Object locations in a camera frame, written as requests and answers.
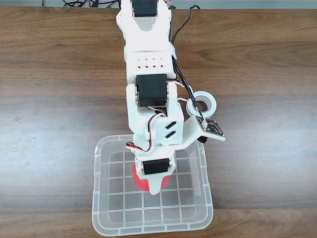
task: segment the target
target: wood grain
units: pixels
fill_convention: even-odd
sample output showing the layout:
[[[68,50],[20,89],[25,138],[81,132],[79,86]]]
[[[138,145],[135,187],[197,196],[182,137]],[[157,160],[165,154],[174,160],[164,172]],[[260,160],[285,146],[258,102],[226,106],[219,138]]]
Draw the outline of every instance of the wood grain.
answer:
[[[130,133],[116,14],[0,7],[0,237],[100,237],[94,149]],[[175,47],[227,137],[205,145],[214,218],[144,237],[317,237],[316,35],[316,10],[193,11]]]

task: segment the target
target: robotic arm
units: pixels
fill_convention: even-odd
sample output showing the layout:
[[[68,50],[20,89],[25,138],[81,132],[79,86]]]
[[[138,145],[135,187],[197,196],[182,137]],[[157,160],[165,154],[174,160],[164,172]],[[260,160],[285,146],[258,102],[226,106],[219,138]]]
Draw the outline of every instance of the robotic arm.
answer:
[[[225,137],[215,121],[202,116],[190,116],[184,122],[180,102],[193,102],[177,96],[177,86],[184,85],[174,72],[171,11],[164,0],[122,0],[116,21],[126,42],[126,99],[134,133],[126,147],[135,154],[134,180],[147,181],[154,195],[164,177],[175,170],[175,150],[185,149],[198,138],[224,141]]]

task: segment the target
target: transparent container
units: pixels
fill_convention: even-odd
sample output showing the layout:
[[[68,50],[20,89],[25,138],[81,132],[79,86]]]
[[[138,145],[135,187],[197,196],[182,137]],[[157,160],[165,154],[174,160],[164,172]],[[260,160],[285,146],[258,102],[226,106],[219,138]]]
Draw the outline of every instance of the transparent container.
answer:
[[[133,182],[134,154],[125,148],[132,135],[101,139],[95,150],[93,225],[102,236],[192,231],[213,217],[203,144],[176,151],[176,170],[157,195]]]

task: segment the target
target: circuit board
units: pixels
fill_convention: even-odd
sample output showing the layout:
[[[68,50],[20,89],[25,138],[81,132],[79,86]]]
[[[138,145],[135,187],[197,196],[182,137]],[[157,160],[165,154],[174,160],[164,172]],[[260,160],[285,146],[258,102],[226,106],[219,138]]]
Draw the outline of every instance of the circuit board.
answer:
[[[196,117],[199,121],[200,124],[202,124],[203,119],[201,117]],[[206,119],[207,122],[207,128],[206,131],[212,134],[216,134],[216,135],[220,135],[220,136],[224,136],[222,130],[220,129],[220,126],[218,125],[218,123],[214,120],[210,120],[210,119]]]

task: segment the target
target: tape roll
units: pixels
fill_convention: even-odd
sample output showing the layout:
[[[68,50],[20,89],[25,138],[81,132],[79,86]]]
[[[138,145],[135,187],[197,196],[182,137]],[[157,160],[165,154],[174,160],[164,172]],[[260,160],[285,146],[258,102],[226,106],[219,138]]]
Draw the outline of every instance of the tape roll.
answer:
[[[202,101],[207,105],[207,110],[205,112],[202,112],[204,118],[210,118],[217,108],[217,103],[213,95],[211,95],[208,92],[205,91],[197,91],[194,93],[194,97],[196,101]],[[199,116],[200,114],[196,109],[194,108],[194,105],[192,103],[192,100],[189,100],[186,104],[186,111],[189,116]]]

